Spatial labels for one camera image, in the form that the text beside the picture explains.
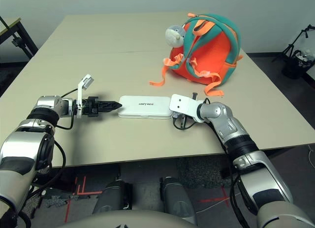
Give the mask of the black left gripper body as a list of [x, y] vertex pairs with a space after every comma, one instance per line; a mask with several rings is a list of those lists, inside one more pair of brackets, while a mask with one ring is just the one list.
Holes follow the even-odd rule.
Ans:
[[97, 117], [99, 109], [98, 97], [88, 97], [82, 99], [82, 115], [88, 117]]

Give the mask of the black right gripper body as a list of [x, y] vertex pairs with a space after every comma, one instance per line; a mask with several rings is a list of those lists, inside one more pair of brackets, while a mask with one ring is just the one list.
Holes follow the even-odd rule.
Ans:
[[182, 114], [180, 129], [190, 129], [195, 124], [195, 121], [193, 121], [189, 126], [187, 126], [187, 122], [190, 122], [191, 120], [193, 120], [191, 116]]

